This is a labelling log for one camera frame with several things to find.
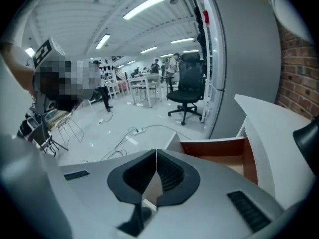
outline power strip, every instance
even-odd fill
[[[134,131],[134,132],[133,132],[133,135],[137,135],[137,134],[139,134],[139,133],[145,132],[145,129],[144,129],[144,128],[137,129],[137,130],[138,130],[138,132]]]

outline brick wall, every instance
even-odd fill
[[[319,114],[319,62],[316,49],[290,33],[279,22],[277,26],[282,67],[275,103],[310,119]]]

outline red object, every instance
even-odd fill
[[[209,17],[208,17],[208,12],[205,10],[203,11],[204,17],[205,17],[205,23],[209,25]]]

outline black slot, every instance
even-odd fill
[[[73,179],[77,179],[83,176],[87,176],[90,173],[88,171],[79,171],[79,172],[75,172],[75,173],[69,173],[69,174],[64,174],[64,178],[69,181],[69,180],[73,180]]]
[[[227,196],[254,233],[271,222],[242,191],[235,191]]]

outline chair headrest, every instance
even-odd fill
[[[184,62],[198,62],[200,60],[200,55],[198,52],[183,54],[180,59]]]

